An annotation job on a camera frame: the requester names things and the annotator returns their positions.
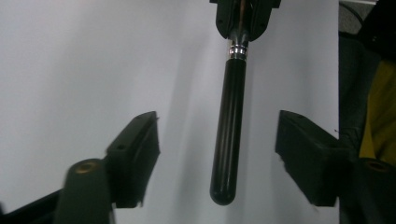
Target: dark fabric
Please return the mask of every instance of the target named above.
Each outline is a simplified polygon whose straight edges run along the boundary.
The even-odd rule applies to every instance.
[[[367,97],[381,57],[353,38],[339,38],[340,140],[359,152]]]

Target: black handle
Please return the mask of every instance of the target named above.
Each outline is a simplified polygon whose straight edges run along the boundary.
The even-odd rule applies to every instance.
[[[244,104],[246,62],[226,63],[210,196],[220,205],[233,201],[238,174],[239,142]]]

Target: yellow object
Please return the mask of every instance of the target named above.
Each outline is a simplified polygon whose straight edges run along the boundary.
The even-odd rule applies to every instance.
[[[396,166],[396,63],[383,61],[376,71],[359,157]]]

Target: white surface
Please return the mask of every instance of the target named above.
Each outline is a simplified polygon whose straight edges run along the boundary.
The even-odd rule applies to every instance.
[[[235,201],[209,196],[226,41],[216,6],[184,1],[0,2],[0,200],[6,212],[103,158],[156,110],[162,154],[144,207],[118,223],[337,223],[275,154],[280,109],[337,129],[337,1],[283,0],[250,44]]]

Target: black cable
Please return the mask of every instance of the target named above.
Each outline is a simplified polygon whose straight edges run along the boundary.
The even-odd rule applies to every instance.
[[[363,25],[364,21],[361,18],[361,16],[359,15],[359,13],[357,11],[355,11],[355,9],[353,9],[352,7],[350,7],[344,3],[341,3],[341,2],[339,3],[339,6],[345,8],[350,13],[352,13],[356,17],[356,19],[358,19],[358,21],[361,23],[361,25]]]

